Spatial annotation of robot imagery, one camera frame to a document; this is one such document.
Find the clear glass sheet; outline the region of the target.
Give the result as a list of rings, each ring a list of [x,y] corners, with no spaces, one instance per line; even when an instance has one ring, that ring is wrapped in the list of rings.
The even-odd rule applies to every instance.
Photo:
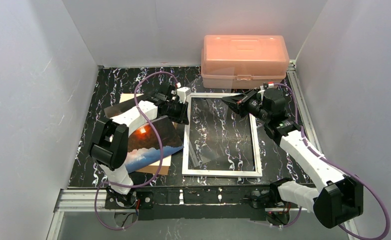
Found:
[[[188,162],[194,170],[255,171],[253,118],[241,117],[222,101],[240,89],[206,88],[200,74],[188,86],[190,100]]]

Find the sunset landscape photo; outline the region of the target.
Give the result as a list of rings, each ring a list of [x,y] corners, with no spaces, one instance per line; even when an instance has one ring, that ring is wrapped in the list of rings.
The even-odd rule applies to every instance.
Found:
[[[159,174],[167,175],[171,166],[171,155],[183,149],[177,124],[166,116],[152,121],[163,145],[164,159],[160,163],[160,146],[158,139],[149,124],[135,130],[128,138],[127,157],[124,165],[129,173],[140,172],[155,174],[161,165]]]

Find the white picture frame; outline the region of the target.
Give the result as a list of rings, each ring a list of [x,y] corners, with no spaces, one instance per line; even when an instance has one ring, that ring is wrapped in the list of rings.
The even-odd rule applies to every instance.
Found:
[[[199,96],[198,93],[191,93],[188,99],[188,119],[190,122],[190,107],[191,107],[191,98]],[[183,157],[182,157],[182,175],[184,176],[203,176],[203,177],[225,177],[225,178],[260,178],[263,175],[262,171],[262,163],[260,156],[260,147],[258,141],[258,131],[257,131],[257,123],[256,118],[252,115],[247,115],[252,117],[254,123],[254,156],[255,156],[255,170],[254,171],[224,171],[224,170],[202,170],[202,169],[190,169],[189,168],[189,141],[188,141],[188,132],[189,132],[189,124],[184,127],[184,135],[183,135]]]

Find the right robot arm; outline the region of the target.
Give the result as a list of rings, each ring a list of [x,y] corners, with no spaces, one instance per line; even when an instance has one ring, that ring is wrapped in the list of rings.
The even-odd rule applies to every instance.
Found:
[[[221,101],[240,117],[250,115],[260,120],[267,136],[301,166],[315,185],[308,187],[283,178],[271,183],[267,193],[252,197],[254,201],[297,204],[313,212],[328,229],[363,214],[364,186],[324,161],[301,126],[287,113],[281,90],[262,86],[222,97]]]

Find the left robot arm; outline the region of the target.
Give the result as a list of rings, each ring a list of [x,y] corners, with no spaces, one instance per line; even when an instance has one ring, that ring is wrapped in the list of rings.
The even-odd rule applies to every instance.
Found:
[[[129,176],[183,149],[174,124],[189,124],[188,87],[164,83],[105,109],[96,121],[88,155],[102,168],[110,186],[127,195],[134,183]]]

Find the pink plastic storage box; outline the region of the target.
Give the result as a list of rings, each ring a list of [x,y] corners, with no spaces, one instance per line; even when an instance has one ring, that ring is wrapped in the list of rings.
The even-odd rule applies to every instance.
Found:
[[[245,90],[280,83],[289,63],[281,35],[206,35],[200,74],[205,88]]]

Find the aluminium rail base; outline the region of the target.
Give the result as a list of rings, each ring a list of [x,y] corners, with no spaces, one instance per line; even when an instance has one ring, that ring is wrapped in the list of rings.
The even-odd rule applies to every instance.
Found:
[[[163,219],[250,219],[263,221],[278,215],[285,220],[299,206],[272,203],[269,185],[154,186],[129,195],[110,189],[67,189],[60,192],[56,210],[71,212],[132,213],[141,221]]]

